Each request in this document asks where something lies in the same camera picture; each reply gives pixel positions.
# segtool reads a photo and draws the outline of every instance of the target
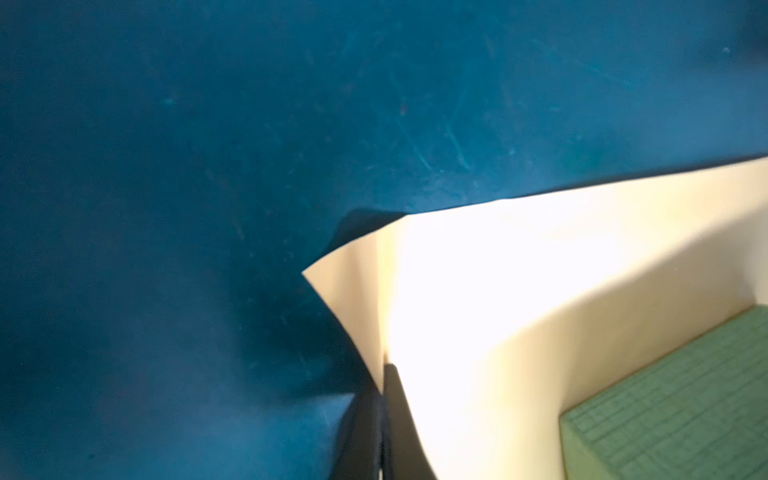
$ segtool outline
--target green foam block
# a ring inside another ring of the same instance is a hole
[[[768,478],[768,306],[561,417],[569,480]]]

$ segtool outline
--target blue floor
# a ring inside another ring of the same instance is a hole
[[[338,233],[766,153],[762,0],[4,0],[0,478],[325,479]]]

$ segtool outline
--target scratch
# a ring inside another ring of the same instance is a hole
[[[304,50],[304,60],[306,61],[306,64],[310,67],[315,66],[315,58],[312,56],[312,51],[308,48]]]
[[[502,95],[504,97],[504,103],[507,106],[509,110],[512,109],[512,96],[509,94],[509,90],[507,90],[506,85],[502,83],[502,81],[498,82],[498,86],[502,88]]]
[[[424,158],[424,155],[422,155],[422,152],[419,150],[419,147],[416,146],[416,143],[408,134],[408,131],[406,130],[406,128],[402,126],[402,122],[400,121],[400,119],[395,117],[395,122],[397,123],[397,126],[400,128],[400,131],[402,132],[403,136],[406,138],[408,143],[411,144],[411,147],[413,148],[413,151],[414,153],[416,153],[416,156],[419,158],[419,160],[424,164],[425,167],[427,167],[427,170],[432,171],[432,166],[429,164],[427,159]]]
[[[205,167],[205,176],[210,180],[211,183],[216,183],[216,177],[214,176],[214,173],[210,171],[210,167]]]
[[[400,145],[400,139],[396,138],[395,141],[393,141],[392,144],[389,145],[389,149],[387,150],[386,153],[388,155],[391,154],[393,151],[395,151],[395,149],[397,148],[398,145]]]
[[[445,134],[448,135],[448,138],[451,139],[451,142],[453,143],[454,148],[456,149],[456,154],[458,155],[458,163],[465,168],[465,170],[470,171],[471,168],[469,168],[469,165],[467,165],[467,160],[464,158],[464,152],[462,152],[462,146],[458,144],[458,140],[456,140],[456,136],[453,134],[453,131],[451,130],[451,126],[448,124],[448,121],[445,119],[445,117],[442,118],[442,123],[445,126]]]
[[[553,55],[560,59],[565,64],[571,64],[575,65],[577,68],[584,69],[586,71],[589,71],[590,73],[594,74],[595,76],[602,78],[605,81],[609,81],[610,83],[620,84],[623,85],[626,88],[633,88],[634,83],[632,83],[629,80],[625,80],[623,78],[619,78],[613,74],[607,73],[606,71],[601,70],[600,68],[594,66],[594,65],[588,65],[584,63],[583,61],[579,60],[576,57],[571,57],[570,55],[565,54],[564,52],[558,50],[556,47],[553,47],[552,45],[548,45],[544,43],[543,41],[539,40],[538,38],[529,38],[528,42],[536,47],[539,51],[546,55]]]
[[[290,307],[285,312],[282,312],[280,314],[280,322],[282,322],[284,326],[288,327],[288,320],[286,317],[288,317],[288,315],[290,315],[291,313],[296,312],[301,307],[305,306],[307,303],[310,302],[311,299],[312,299],[311,295],[305,296],[304,299],[298,302],[296,305]]]
[[[311,380],[312,379],[312,372],[310,372],[310,368],[306,366],[306,360],[304,359],[304,355],[299,351],[299,360],[301,361],[301,366],[304,367],[304,373],[306,374],[306,379]]]
[[[245,234],[243,233],[243,227],[240,225],[240,221],[237,219],[237,217],[235,217],[235,214],[231,214],[230,218],[232,219],[232,226],[235,227],[237,236],[240,238],[241,242],[244,242]]]
[[[482,34],[483,40],[485,40],[485,48],[488,49],[488,56],[491,57],[491,60],[496,59],[496,50],[493,48],[493,42],[488,37],[488,34]]]
[[[277,134],[277,132],[275,131],[275,129],[274,129],[274,128],[272,128],[272,125],[270,125],[270,124],[264,124],[264,128],[266,128],[267,130],[269,130],[269,131],[270,131],[270,133],[272,134],[272,137],[273,137],[273,139],[275,140],[275,143],[276,143],[276,144],[278,144],[278,145],[282,145],[282,144],[283,144],[283,141],[282,141],[282,140],[280,140],[280,136]]]
[[[339,53],[339,61],[346,60],[347,57],[349,57],[349,54],[352,53],[352,51],[356,48],[357,43],[357,32],[352,31],[348,34],[346,34],[346,41],[344,42],[344,46],[341,49],[341,53]]]
[[[368,51],[368,54],[369,54],[369,55],[370,55],[370,54],[372,54],[372,53],[373,53],[373,52],[374,52],[374,51],[375,51],[375,50],[376,50],[376,49],[379,47],[379,45],[381,45],[381,44],[382,44],[382,42],[384,42],[384,40],[387,38],[387,35],[388,35],[388,34],[387,34],[386,32],[384,32],[384,33],[382,33],[382,34],[380,34],[380,35],[379,35],[379,38],[377,38],[377,39],[376,39],[376,41],[375,41],[375,42],[373,42],[373,46],[372,46],[372,47],[371,47],[371,49]]]
[[[456,106],[453,108],[453,113],[451,114],[451,121],[449,122],[451,125],[453,125],[456,122],[458,111],[461,109],[462,105],[464,104],[464,100],[466,100],[468,93],[469,93],[469,86],[466,85],[462,89],[462,93],[459,94],[458,100],[456,101]]]
[[[400,101],[405,101],[406,100],[406,96],[404,94],[402,94],[402,88],[400,88],[400,84],[397,83],[397,80],[395,79],[395,74],[392,73],[392,69],[391,68],[387,68],[387,73],[389,73],[389,83],[392,84],[392,88],[394,88],[395,91],[397,92],[397,95],[398,95]]]

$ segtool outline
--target blue surface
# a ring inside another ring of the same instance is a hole
[[[767,92],[758,0],[0,2],[0,478],[325,478],[350,212],[765,154]]]

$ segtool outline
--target green grid pattern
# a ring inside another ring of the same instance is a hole
[[[566,412],[569,480],[768,479],[768,307]]]

